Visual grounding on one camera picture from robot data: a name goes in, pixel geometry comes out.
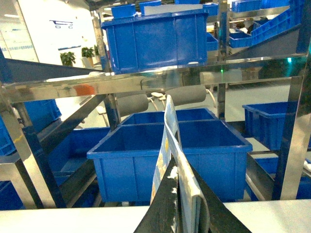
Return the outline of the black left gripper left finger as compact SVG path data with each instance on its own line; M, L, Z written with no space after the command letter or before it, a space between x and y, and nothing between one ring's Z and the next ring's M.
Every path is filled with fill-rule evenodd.
M178 172L171 159L155 197L145 216L135 229L136 233L177 233L178 218Z

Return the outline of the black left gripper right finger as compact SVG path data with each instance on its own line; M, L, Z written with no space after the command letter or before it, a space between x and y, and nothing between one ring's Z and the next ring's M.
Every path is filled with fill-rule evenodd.
M178 149L178 193L184 233L249 233L192 168Z

